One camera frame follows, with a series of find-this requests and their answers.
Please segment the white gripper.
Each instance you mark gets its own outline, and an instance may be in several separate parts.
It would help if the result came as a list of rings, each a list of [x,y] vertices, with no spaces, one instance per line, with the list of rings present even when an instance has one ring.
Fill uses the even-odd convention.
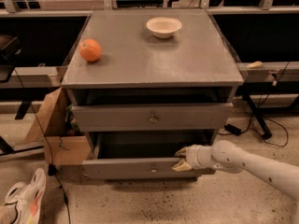
[[[175,153],[175,156],[179,158],[186,156],[186,160],[180,160],[172,166],[172,169],[176,172],[190,171],[192,168],[216,169],[219,167],[219,163],[212,157],[212,147],[209,146],[192,145],[183,147]]]

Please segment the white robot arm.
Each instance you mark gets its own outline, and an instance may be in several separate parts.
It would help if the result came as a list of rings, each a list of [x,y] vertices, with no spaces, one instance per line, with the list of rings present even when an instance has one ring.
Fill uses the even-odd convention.
[[[245,170],[265,183],[296,200],[292,224],[299,224],[299,167],[249,153],[236,144],[220,140],[212,146],[192,145],[175,154],[179,162],[172,166],[176,172],[210,168],[227,173]]]

